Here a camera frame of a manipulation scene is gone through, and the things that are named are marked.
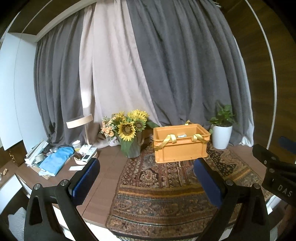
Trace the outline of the green plant white pot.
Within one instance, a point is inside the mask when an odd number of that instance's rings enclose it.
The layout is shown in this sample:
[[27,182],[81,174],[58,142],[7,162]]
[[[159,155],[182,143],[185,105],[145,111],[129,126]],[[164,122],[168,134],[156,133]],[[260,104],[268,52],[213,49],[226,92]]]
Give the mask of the green plant white pot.
[[216,102],[216,110],[216,115],[209,120],[212,145],[215,149],[224,150],[229,144],[233,125],[236,123],[235,114],[231,105],[222,105],[220,102]]

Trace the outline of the orange plastic crate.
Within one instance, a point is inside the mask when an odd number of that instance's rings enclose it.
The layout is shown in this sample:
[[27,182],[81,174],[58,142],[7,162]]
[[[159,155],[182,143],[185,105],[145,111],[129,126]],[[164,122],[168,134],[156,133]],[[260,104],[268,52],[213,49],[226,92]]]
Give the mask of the orange plastic crate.
[[200,124],[187,121],[184,125],[153,129],[153,148],[156,163],[172,163],[205,158],[210,133]]

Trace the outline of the grey curtain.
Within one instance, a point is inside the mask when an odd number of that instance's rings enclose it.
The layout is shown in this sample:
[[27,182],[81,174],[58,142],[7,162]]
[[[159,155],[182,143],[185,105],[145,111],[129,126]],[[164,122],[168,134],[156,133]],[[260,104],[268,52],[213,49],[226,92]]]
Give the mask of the grey curtain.
[[[160,126],[190,120],[205,128],[216,102],[231,105],[232,145],[253,145],[254,122],[246,70],[230,27],[213,1],[126,1],[140,62]],[[34,87],[49,142],[71,144],[84,127],[66,122],[83,116],[79,53],[83,9],[38,43]]]

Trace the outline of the white remote control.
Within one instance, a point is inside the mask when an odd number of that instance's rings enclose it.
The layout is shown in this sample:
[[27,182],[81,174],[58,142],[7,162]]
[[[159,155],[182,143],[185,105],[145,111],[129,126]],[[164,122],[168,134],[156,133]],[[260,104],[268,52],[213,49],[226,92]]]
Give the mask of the white remote control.
[[69,171],[81,171],[83,168],[84,166],[71,166]]

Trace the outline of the patterned oriental rug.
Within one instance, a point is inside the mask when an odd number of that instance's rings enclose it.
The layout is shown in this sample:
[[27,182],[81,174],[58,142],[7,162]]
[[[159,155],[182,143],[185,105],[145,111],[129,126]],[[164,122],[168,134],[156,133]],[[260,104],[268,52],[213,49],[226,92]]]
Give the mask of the patterned oriental rug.
[[158,164],[147,145],[120,175],[106,227],[122,240],[190,240],[217,211],[192,160]]

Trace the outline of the sunflower bouquet in vase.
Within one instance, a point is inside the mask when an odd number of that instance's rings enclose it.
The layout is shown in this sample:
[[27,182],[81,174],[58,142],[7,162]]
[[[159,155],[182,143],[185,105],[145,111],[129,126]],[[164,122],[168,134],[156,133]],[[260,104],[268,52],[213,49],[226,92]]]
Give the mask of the sunflower bouquet in vase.
[[143,131],[158,126],[146,111],[135,109],[128,113],[113,113],[111,117],[104,116],[101,133],[109,140],[119,141],[121,151],[128,158],[136,158],[144,143]]

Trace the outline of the white stacked papers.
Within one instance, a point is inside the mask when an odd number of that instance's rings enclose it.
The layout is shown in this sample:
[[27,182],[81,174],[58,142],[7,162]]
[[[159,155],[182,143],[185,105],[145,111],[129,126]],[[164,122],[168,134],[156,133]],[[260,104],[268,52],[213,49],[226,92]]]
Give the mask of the white stacked papers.
[[38,156],[39,154],[41,154],[41,152],[43,152],[43,150],[46,148],[46,146],[48,146],[48,142],[45,140],[41,140],[41,142],[39,142],[39,144],[37,144],[36,146],[34,146],[28,154],[26,154],[26,157],[24,158],[25,163],[27,165],[32,165],[36,159],[36,156]]

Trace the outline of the beige curtain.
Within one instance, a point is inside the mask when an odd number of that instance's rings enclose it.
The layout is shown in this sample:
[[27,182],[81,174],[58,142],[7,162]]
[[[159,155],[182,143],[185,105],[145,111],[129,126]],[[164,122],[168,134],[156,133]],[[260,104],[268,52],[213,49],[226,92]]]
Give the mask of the beige curtain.
[[144,110],[159,123],[149,93],[126,1],[97,1],[82,11],[84,15],[79,78],[84,115],[91,114],[87,126],[89,142],[105,148],[100,134],[102,118],[120,111]]

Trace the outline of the blue tissue pack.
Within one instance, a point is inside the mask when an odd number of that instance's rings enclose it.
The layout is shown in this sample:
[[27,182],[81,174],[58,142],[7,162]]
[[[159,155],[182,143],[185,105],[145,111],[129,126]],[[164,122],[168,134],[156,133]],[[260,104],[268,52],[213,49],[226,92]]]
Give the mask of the blue tissue pack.
[[185,138],[185,137],[187,137],[187,135],[186,135],[186,134],[183,134],[183,135],[178,135],[178,138]]

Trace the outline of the blue cloth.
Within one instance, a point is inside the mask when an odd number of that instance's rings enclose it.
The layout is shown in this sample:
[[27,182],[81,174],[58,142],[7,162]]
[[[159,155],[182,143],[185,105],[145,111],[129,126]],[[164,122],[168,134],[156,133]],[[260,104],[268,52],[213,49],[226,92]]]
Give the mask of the blue cloth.
[[64,166],[69,158],[74,154],[72,147],[61,147],[56,152],[50,154],[46,159],[41,162],[39,168],[40,176],[49,175],[56,176],[60,169]]

